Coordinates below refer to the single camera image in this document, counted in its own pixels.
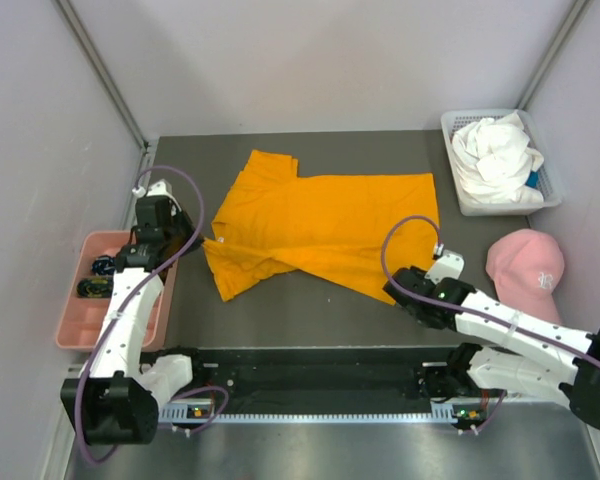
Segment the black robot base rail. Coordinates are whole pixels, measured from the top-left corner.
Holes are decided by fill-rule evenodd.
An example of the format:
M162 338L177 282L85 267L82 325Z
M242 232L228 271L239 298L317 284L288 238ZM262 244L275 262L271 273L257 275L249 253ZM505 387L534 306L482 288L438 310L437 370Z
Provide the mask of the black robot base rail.
M431 400L478 399L474 385L449 375L447 347L170 347L141 360L184 354L195 387L229 393L229 414L397 414L429 411Z

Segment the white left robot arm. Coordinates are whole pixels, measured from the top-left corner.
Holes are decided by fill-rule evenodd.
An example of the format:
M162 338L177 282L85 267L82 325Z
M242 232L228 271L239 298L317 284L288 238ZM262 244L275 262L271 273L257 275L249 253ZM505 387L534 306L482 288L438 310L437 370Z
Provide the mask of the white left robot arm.
M178 390L196 396L207 382L205 370L180 354L140 370L144 338L168 270L202 239L169 194L148 193L135 211L135 240L114 258L113 291L96 346L81 375L65 380L60 392L77 435L90 446L150 443L161 408Z

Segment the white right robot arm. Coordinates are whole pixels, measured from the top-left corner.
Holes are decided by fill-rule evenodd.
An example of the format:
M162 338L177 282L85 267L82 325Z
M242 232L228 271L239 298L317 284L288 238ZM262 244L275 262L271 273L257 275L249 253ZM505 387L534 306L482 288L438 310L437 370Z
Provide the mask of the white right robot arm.
M433 281L417 267L401 268L384 286L428 328L452 330L501 347L463 347L447 370L449 388L520 392L564 406L600 430L600 328L591 333L522 313L454 278Z

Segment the orange t shirt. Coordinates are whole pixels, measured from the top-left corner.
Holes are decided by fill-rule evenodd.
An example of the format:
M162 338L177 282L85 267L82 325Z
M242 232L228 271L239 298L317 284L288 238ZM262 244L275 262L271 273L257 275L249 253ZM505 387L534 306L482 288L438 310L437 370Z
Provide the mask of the orange t shirt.
M392 304L384 266L432 266L432 174L301 177L298 167L290 155L255 150L228 190L203 244L223 301L302 271Z

